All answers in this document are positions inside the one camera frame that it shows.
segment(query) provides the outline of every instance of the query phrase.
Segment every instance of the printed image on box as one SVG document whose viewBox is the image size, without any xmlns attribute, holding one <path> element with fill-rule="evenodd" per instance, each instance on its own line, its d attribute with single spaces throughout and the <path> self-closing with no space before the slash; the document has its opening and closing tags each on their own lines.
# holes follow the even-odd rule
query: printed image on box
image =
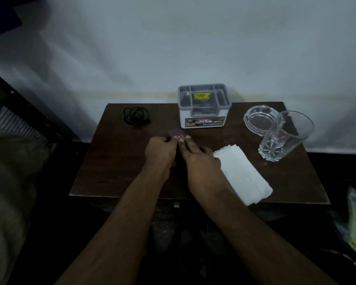
<svg viewBox="0 0 356 285">
<path fill-rule="evenodd" d="M 186 118 L 185 127 L 222 126 L 225 117 Z"/>
</svg>

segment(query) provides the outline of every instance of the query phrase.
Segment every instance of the black cable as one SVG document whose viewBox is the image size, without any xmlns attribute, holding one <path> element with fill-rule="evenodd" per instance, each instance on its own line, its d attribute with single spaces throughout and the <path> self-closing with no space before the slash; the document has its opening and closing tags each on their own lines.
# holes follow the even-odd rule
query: black cable
<svg viewBox="0 0 356 285">
<path fill-rule="evenodd" d="M 123 110 L 125 123 L 142 126 L 150 123 L 149 112 L 144 107 L 125 108 Z"/>
</svg>

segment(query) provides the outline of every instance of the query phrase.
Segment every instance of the yellow price sticker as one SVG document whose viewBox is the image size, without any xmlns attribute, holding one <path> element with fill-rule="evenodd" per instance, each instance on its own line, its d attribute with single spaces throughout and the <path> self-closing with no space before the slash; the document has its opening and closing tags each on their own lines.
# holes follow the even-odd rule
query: yellow price sticker
<svg viewBox="0 0 356 285">
<path fill-rule="evenodd" d="M 209 99 L 211 93 L 196 93 L 194 94 L 194 100 Z"/>
</svg>

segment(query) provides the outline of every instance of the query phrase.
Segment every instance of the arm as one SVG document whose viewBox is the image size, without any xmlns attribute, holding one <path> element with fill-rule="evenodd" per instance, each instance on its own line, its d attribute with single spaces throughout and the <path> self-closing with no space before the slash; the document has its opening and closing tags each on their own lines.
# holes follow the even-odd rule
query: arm
<svg viewBox="0 0 356 285">
<path fill-rule="evenodd" d="M 199 149 L 189 136 L 178 144 L 192 194 L 258 284 L 337 284 L 242 203 L 209 148 Z"/>
<path fill-rule="evenodd" d="M 146 163 L 94 238 L 57 281 L 62 284 L 134 284 L 150 222 L 175 158 L 178 137 L 153 137 Z"/>
</svg>

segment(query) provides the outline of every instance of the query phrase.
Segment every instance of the folded paper napkin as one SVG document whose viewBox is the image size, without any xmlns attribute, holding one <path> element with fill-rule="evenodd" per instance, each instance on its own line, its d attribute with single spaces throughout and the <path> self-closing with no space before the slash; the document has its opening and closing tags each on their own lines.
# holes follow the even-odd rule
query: folded paper napkin
<svg viewBox="0 0 356 285">
<path fill-rule="evenodd" d="M 245 205 L 258 203 L 273 192 L 239 146 L 228 145 L 215 151 L 214 156 L 220 159 L 224 175 Z"/>
</svg>

